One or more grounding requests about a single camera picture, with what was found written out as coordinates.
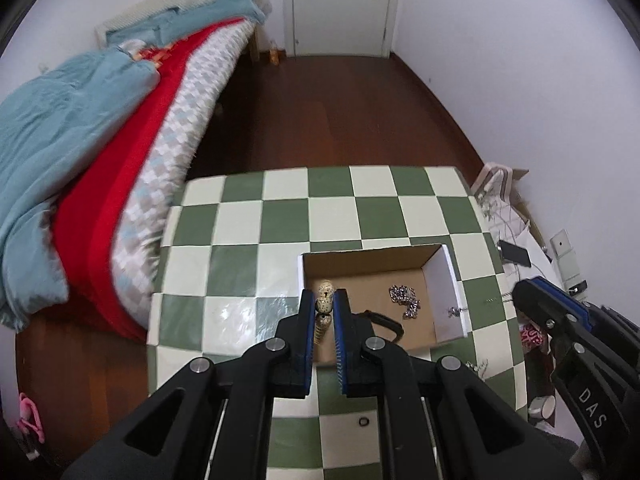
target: white lettering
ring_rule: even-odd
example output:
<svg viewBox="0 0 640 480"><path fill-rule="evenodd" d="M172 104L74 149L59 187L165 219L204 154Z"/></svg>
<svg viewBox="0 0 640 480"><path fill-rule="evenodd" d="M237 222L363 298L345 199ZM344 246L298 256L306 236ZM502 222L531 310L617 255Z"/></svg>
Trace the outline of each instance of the white lettering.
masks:
<svg viewBox="0 0 640 480"><path fill-rule="evenodd" d="M587 402L589 397L591 397L591 391L588 388L585 388L578 398L580 399L580 402Z"/></svg>
<svg viewBox="0 0 640 480"><path fill-rule="evenodd" d="M605 420L607 420L607 415L600 415L600 416L598 417L598 420L594 420L594 421L593 421L593 425L594 425L596 428L599 428L600 426L602 426L602 423L603 423Z"/></svg>
<svg viewBox="0 0 640 480"><path fill-rule="evenodd" d="M595 404L587 408L587 411L589 412L589 416L593 416L593 412L596 411L597 407L598 407L598 403L596 402Z"/></svg>

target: door frame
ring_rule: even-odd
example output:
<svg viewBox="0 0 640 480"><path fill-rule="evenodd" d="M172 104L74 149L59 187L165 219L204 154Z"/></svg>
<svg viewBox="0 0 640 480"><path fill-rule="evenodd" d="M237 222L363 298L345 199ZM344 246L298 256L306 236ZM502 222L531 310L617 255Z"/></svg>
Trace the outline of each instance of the door frame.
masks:
<svg viewBox="0 0 640 480"><path fill-rule="evenodd" d="M284 47L287 57L296 55L294 39L294 9L293 0L283 0L284 5ZM385 38L382 42L382 57L389 57L394 30L396 28L396 16L398 15L398 0L389 0L386 8Z"/></svg>

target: open box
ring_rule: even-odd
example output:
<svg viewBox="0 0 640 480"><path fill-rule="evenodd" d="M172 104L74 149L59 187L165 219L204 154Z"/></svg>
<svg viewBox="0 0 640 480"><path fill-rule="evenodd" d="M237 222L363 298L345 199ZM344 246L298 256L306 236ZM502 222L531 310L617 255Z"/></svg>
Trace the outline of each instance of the open box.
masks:
<svg viewBox="0 0 640 480"><path fill-rule="evenodd" d="M462 317L450 310L462 308L456 275L443 244L391 247L360 251L301 254L298 262L301 285L315 293L324 280L335 288L345 288L351 311L379 312L402 323L404 337L399 345L413 354L452 339L466 336ZM416 319L403 319L405 307L393 303L389 296L392 285L415 289L420 300ZM394 338L391 330L374 324L376 335ZM314 362L335 363L333 326L314 349Z"/></svg>

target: bottle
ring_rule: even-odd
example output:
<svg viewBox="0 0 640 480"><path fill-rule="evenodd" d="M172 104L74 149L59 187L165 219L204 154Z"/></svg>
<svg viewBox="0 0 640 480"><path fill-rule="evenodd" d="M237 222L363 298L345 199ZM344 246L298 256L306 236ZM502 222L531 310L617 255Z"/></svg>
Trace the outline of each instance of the bottle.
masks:
<svg viewBox="0 0 640 480"><path fill-rule="evenodd" d="M269 48L269 61L273 66L278 66L280 64L280 53L278 52L278 46L273 40L271 40L271 46Z"/></svg>

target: blue blanket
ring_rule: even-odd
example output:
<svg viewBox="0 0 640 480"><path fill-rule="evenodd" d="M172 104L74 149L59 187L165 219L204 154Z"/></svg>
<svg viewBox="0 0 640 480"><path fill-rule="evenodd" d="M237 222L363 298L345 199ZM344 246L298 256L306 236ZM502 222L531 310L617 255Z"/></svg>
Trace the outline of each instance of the blue blanket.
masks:
<svg viewBox="0 0 640 480"><path fill-rule="evenodd" d="M50 243L57 193L89 166L158 84L148 61L117 48L87 52L29 81L0 104L0 322L68 299Z"/></svg>
<svg viewBox="0 0 640 480"><path fill-rule="evenodd" d="M165 46L180 40L211 23L244 16L264 23L265 15L253 0L216 0L196 9L170 9L130 27L107 32L107 44L119 45L127 40L143 40L149 46Z"/></svg>

